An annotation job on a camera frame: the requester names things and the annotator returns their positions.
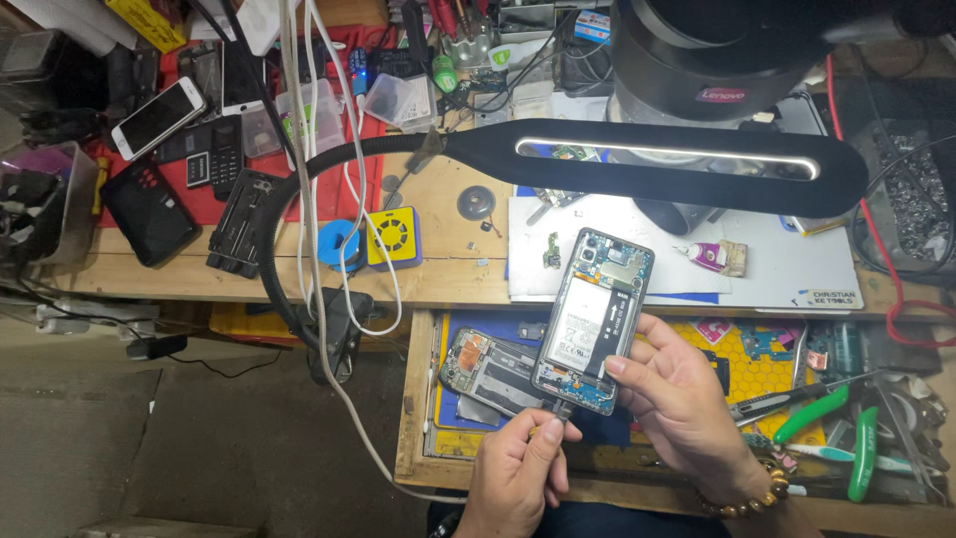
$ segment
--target green-handled pliers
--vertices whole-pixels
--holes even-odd
[[[783,444],[801,428],[814,420],[843,407],[850,399],[850,387],[841,385],[833,393],[817,399],[797,413],[793,414],[780,429],[773,434],[773,442]],[[873,465],[877,460],[877,413],[876,406],[867,408],[857,418],[857,451],[853,459],[853,475],[847,497],[854,503],[860,503],[866,497],[873,477]]]

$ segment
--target red repair mat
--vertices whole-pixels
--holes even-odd
[[[348,53],[359,44],[371,47],[378,44],[381,39],[382,29],[384,27],[374,27],[366,29],[362,25],[353,25],[345,27],[330,28],[330,37],[337,42],[345,43],[346,49],[338,51],[342,66],[348,66]],[[373,40],[373,43],[366,43],[367,40]],[[389,46],[394,40],[394,33],[389,33],[385,37],[384,46]],[[177,51],[165,54],[160,59],[160,78],[162,88],[167,88],[178,79],[176,70]],[[341,86],[338,84],[335,64],[328,62],[326,66],[327,76],[332,83],[335,91],[341,93]],[[351,143],[353,140],[351,127],[348,122],[348,115],[342,114],[342,129],[345,133],[346,141]],[[372,138],[383,136],[385,134],[385,123],[371,116],[366,116],[362,122],[361,138]],[[87,152],[94,159],[97,157],[107,157],[112,162],[110,167],[110,177],[115,177],[129,163],[123,160],[118,153],[110,151],[103,143],[94,142],[87,146]],[[267,157],[256,159],[246,159],[246,166],[254,170],[262,171],[279,177],[286,177],[290,174],[289,164],[284,152],[276,153]],[[384,166],[384,156],[365,158],[365,179],[366,179],[366,198],[365,210],[374,211],[379,206],[381,171]],[[187,189],[185,186],[185,159],[159,165],[160,173],[166,178],[166,181],[176,192],[180,201],[192,215],[192,218],[199,225],[219,224],[219,218],[226,208],[226,202],[220,202],[213,197],[212,187],[205,186],[198,189]],[[315,210],[320,221],[335,220],[339,218],[354,219],[358,213],[359,204],[356,202],[348,187],[342,181],[343,166],[338,166],[327,170],[318,175],[318,187],[316,192]],[[359,192],[359,167],[353,161],[349,165],[349,176],[356,193]],[[286,213],[286,220],[298,222],[299,210],[298,199],[289,207]],[[109,210],[103,208],[102,217],[99,221],[100,228],[116,228],[116,221],[109,213]]]

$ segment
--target wooden desk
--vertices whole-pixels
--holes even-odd
[[[384,175],[401,176],[408,154],[388,155]],[[494,223],[502,237],[482,232],[478,222],[464,220],[455,208],[458,194],[471,185],[490,188],[497,198]],[[424,263],[414,269],[398,272],[402,302],[414,307],[492,307],[511,304],[508,283],[504,279],[508,256],[508,198],[511,185],[451,161],[437,157],[419,175],[410,176],[402,187],[405,205],[418,210],[422,221]],[[139,264],[129,244],[116,228],[97,230],[90,255],[78,266],[58,266],[47,282],[61,289],[102,294],[113,297],[142,299],[175,299],[264,303],[268,300],[260,279],[247,280],[206,267],[208,236],[215,226],[205,226],[203,233],[164,265],[148,269]],[[284,223],[276,241],[276,268],[286,295],[301,301],[295,269],[298,223]],[[474,248],[468,249],[470,242]],[[487,266],[478,267],[476,260],[487,258]],[[856,319],[877,319],[896,300],[889,277],[857,268],[865,308],[854,312]],[[337,272],[322,269],[323,285],[338,287]],[[937,302],[939,292],[932,286],[907,283],[907,299]],[[394,301],[388,273],[365,269],[350,282],[350,287],[372,295],[377,301]],[[749,309],[716,305],[648,306],[654,314],[767,316]],[[931,310],[913,310],[908,319],[936,320]]]
[[[431,366],[433,326],[438,311],[417,309],[412,314],[408,367],[402,399],[402,422],[395,461],[395,480],[430,487],[467,489],[472,462],[424,456],[423,425],[428,416],[428,370]],[[945,327],[950,337],[956,330]],[[956,350],[943,353],[944,371],[929,384],[945,402],[956,401]],[[956,425],[941,428],[944,457],[956,460]],[[629,508],[699,515],[689,486],[661,485],[632,478],[641,466],[632,449],[574,445],[568,451],[571,491],[569,501],[617,504]],[[821,529],[879,536],[952,536],[956,509],[928,505],[855,504],[849,501],[791,497]]]

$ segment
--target wooden drawer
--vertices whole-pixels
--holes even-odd
[[[402,423],[395,461],[396,482],[466,490],[471,479],[471,461],[432,458],[424,455],[424,425],[428,420],[429,373],[432,368],[434,325],[441,312],[416,309],[412,314],[408,365],[402,399]],[[944,371],[929,379],[943,401],[956,402],[956,355],[944,352]],[[953,458],[956,427],[945,424],[941,439],[944,455]],[[667,485],[636,478],[615,464],[620,454],[596,450],[569,453],[571,492],[569,501],[609,503],[662,512],[698,515],[693,490],[683,483]],[[921,504],[854,504],[829,499],[792,498],[821,529],[876,534],[879,536],[952,536],[956,509]]]

